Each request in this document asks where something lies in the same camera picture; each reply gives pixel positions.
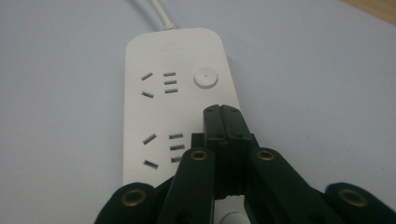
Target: brass ring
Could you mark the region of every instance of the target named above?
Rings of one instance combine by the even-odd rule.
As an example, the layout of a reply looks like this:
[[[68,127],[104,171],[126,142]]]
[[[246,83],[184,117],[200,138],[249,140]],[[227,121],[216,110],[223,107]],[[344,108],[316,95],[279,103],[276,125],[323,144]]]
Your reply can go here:
[[[146,200],[146,192],[142,189],[132,189],[122,195],[121,202],[127,207],[135,207]]]
[[[274,153],[268,150],[261,150],[257,153],[257,157],[264,161],[272,161],[275,159]]]
[[[195,150],[191,153],[191,157],[193,160],[203,161],[206,160],[209,157],[209,155],[207,154],[207,152],[203,150]]]
[[[369,201],[360,193],[353,189],[340,189],[338,195],[344,202],[352,204],[356,207],[365,207]]]

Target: power switch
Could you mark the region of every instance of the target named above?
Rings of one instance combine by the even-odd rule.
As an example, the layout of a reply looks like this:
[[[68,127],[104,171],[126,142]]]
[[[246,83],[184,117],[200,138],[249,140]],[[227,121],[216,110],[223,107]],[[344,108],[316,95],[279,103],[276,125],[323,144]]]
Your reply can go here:
[[[201,68],[195,73],[194,82],[201,89],[210,89],[218,83],[218,73],[208,67]]]

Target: white tabletop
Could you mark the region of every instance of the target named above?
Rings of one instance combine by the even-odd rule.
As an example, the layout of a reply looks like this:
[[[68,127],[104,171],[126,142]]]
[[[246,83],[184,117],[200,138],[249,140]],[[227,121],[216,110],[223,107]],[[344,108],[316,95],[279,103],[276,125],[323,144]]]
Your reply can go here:
[[[338,0],[162,0],[224,43],[249,129],[314,188],[396,209],[396,26]],[[93,223],[122,182],[127,43],[149,1],[0,1],[0,220]]]

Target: brown wooden surface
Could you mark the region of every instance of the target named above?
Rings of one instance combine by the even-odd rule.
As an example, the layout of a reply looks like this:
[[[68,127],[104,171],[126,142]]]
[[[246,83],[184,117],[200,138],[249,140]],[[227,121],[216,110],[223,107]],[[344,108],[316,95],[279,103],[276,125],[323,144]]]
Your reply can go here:
[[[396,25],[396,0],[343,0],[378,18]]]

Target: white cable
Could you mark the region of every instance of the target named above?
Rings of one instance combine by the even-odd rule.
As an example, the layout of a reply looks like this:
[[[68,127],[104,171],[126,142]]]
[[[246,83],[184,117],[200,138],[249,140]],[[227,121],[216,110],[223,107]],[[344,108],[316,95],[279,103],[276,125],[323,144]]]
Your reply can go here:
[[[150,0],[150,2],[154,6],[161,20],[163,20],[164,30],[178,29],[178,27],[171,22],[171,20],[168,17],[168,14],[166,14],[165,10],[163,9],[163,6],[158,0]]]

